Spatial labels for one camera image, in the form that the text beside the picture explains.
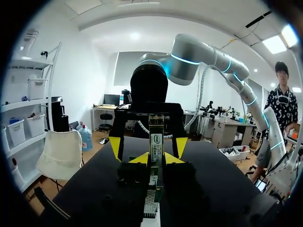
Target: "yellow triangle marker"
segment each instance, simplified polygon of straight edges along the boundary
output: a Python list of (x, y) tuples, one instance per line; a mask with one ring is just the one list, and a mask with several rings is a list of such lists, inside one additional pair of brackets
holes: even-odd
[(116, 157), (116, 159), (118, 159), (118, 152), (119, 152), (119, 146), (120, 146), (120, 137), (111, 137), (109, 136), (109, 141), (110, 141), (110, 145), (112, 146), (114, 155)]
[(144, 163), (147, 165), (147, 160), (148, 160), (148, 152), (140, 155), (139, 157), (136, 157), (135, 159), (133, 159), (132, 161), (130, 161), (129, 163)]
[(166, 153), (164, 152), (164, 155), (165, 155), (165, 161), (166, 161), (166, 164), (172, 164), (172, 163), (184, 163), (182, 160), (172, 156), (171, 154), (169, 153)]
[(176, 142), (177, 142), (177, 148), (178, 148), (178, 154), (179, 154), (179, 158), (182, 157), (186, 142), (187, 142), (187, 137), (185, 138), (176, 138)]

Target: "blue water bottle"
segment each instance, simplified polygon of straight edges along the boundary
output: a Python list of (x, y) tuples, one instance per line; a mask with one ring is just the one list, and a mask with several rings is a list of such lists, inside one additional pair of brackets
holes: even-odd
[(91, 131), (85, 127), (85, 124), (82, 125), (82, 128), (79, 129), (79, 133), (82, 137), (82, 151), (88, 151), (93, 148), (91, 141)]

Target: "robotic arm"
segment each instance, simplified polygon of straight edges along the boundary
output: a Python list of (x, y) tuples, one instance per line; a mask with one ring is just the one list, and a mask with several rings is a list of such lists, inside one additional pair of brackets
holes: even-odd
[[(275, 170), (284, 170), (287, 173), (291, 173), (294, 164), (281, 162), (285, 157), (286, 148), (275, 113), (271, 107), (267, 108), (264, 112), (261, 111), (256, 95), (251, 87), (244, 82), (244, 79), (249, 76), (249, 70), (243, 62), (190, 35), (178, 34), (175, 38), (171, 54), (145, 54), (138, 66), (145, 64), (158, 65), (165, 70), (170, 81), (179, 85), (189, 85), (192, 83), (201, 62), (208, 65), (205, 70), (213, 68), (219, 71), (228, 85), (238, 92), (256, 120), (256, 126), (259, 131), (263, 132), (269, 129), (271, 166), (274, 166)], [(272, 177), (270, 180), (273, 181), (282, 194), (287, 194), (291, 189), (291, 183), (284, 182), (284, 179)]]

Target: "black table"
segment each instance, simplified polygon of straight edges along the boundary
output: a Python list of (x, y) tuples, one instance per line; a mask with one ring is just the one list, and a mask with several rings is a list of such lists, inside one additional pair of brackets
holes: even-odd
[[(148, 149), (149, 140), (125, 137), (123, 161)], [(164, 141), (164, 150), (172, 154), (171, 141)], [(244, 226), (237, 216), (260, 191), (238, 167), (211, 143), (203, 141), (187, 142), (182, 160), (192, 162), (196, 168), (196, 179), (209, 196), (217, 220), (227, 226)], [(121, 196), (116, 182), (119, 165), (107, 143), (68, 181), (54, 198), (54, 203), (71, 214), (87, 204), (100, 203), (107, 194), (116, 198)], [(163, 196), (160, 202), (162, 227), (172, 226), (171, 220), (165, 218), (168, 216), (169, 206)]]

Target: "white storage bin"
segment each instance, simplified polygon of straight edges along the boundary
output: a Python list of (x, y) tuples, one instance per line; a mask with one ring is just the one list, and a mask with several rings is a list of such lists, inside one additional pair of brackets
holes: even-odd
[(16, 185), (21, 188), (23, 185), (24, 185), (24, 180), (18, 170), (18, 167), (16, 167), (12, 172), (11, 174), (13, 175), (14, 179), (15, 179), (15, 182), (16, 182)]
[(13, 141), (14, 146), (19, 145), (25, 141), (25, 134), (24, 134), (24, 120), (15, 122), (13, 124), (8, 125), (9, 134), (11, 140)]
[(37, 113), (34, 117), (27, 118), (29, 131), (32, 137), (44, 133), (44, 113)]
[(237, 156), (236, 161), (240, 161), (240, 160), (246, 159), (247, 155), (248, 155), (249, 152), (250, 152), (250, 148), (249, 148), (249, 146), (233, 146), (233, 148), (234, 148), (235, 150), (237, 150), (237, 151), (238, 151), (239, 149), (242, 150), (243, 147), (245, 147), (245, 151), (239, 152), (240, 155)]
[(27, 97), (29, 100), (42, 99), (47, 79), (29, 79), (27, 81)]
[[(219, 149), (219, 151), (221, 151), (221, 153), (222, 154), (224, 154), (224, 150), (225, 150), (226, 148), (221, 148), (221, 149)], [(238, 152), (237, 150), (235, 150), (235, 155), (232, 155), (232, 156), (227, 156), (227, 155), (225, 155), (230, 161), (232, 161), (232, 162), (235, 162), (237, 159), (238, 159), (238, 156), (240, 155), (240, 152)]]
[(9, 153), (9, 143), (8, 143), (8, 137), (6, 135), (6, 127), (2, 128), (2, 144), (5, 154)]

